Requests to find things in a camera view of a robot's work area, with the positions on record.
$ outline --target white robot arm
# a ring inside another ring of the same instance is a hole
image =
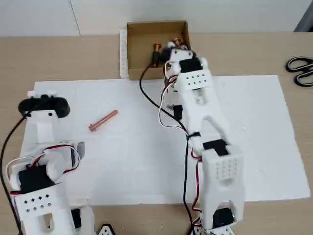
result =
[[[229,226],[243,218],[243,153],[233,145],[207,61],[191,50],[173,47],[164,70],[166,80],[175,81],[188,144],[203,163],[200,226],[207,234],[228,234]],[[221,138],[205,140],[206,125],[212,125]]]
[[[75,170],[84,156],[84,143],[63,141],[58,137],[58,121],[70,108],[64,98],[55,94],[38,96],[19,105],[22,115],[36,129],[37,141],[20,158],[6,167],[10,192],[24,235],[95,235],[91,207],[72,208],[61,176]],[[109,225],[100,234],[114,234]]]

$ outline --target brown cardboard box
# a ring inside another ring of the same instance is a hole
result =
[[[187,21],[138,22],[127,24],[128,74],[131,80],[139,80],[142,71],[151,63],[153,44],[167,46],[175,36],[190,48]],[[149,69],[144,79],[163,78],[162,62],[158,68]]]

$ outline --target table surface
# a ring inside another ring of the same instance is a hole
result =
[[[191,34],[190,39],[213,75],[279,75],[313,188],[313,90],[296,86],[294,74],[284,70],[293,56],[313,57],[313,33]],[[118,55],[117,35],[0,38],[0,143],[20,118],[17,105],[35,81],[118,78]],[[23,133],[24,125],[9,143],[4,163],[19,156]],[[100,206],[94,213],[96,228],[111,223],[117,235],[182,235],[188,228],[183,205]],[[246,203],[244,220],[234,230],[237,235],[311,235],[312,218],[312,198]],[[2,188],[0,227],[3,235],[17,234]]]

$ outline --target copper bolt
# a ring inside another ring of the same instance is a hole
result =
[[[110,118],[112,118],[116,114],[118,114],[118,111],[115,109],[112,112],[110,112],[108,115],[106,115],[105,117],[103,117],[102,119],[97,121],[95,124],[90,124],[88,127],[89,130],[91,132],[96,131],[99,126],[101,126],[103,123],[105,123],[107,120],[109,120]]]
[[[157,52],[159,52],[160,51],[160,49],[161,49],[161,44],[160,43],[154,43],[153,44],[153,51],[157,51]]]
[[[180,47],[180,45],[182,44],[182,40],[179,37],[174,37],[173,43],[175,43],[177,47]]]

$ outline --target scissors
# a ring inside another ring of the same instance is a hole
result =
[[[295,61],[306,62],[306,64],[298,67],[292,67],[291,64]],[[294,78],[295,84],[300,87],[313,87],[313,82],[305,83],[301,81],[302,78],[313,75],[313,59],[303,56],[294,57],[286,63],[285,68],[288,72],[303,72]]]

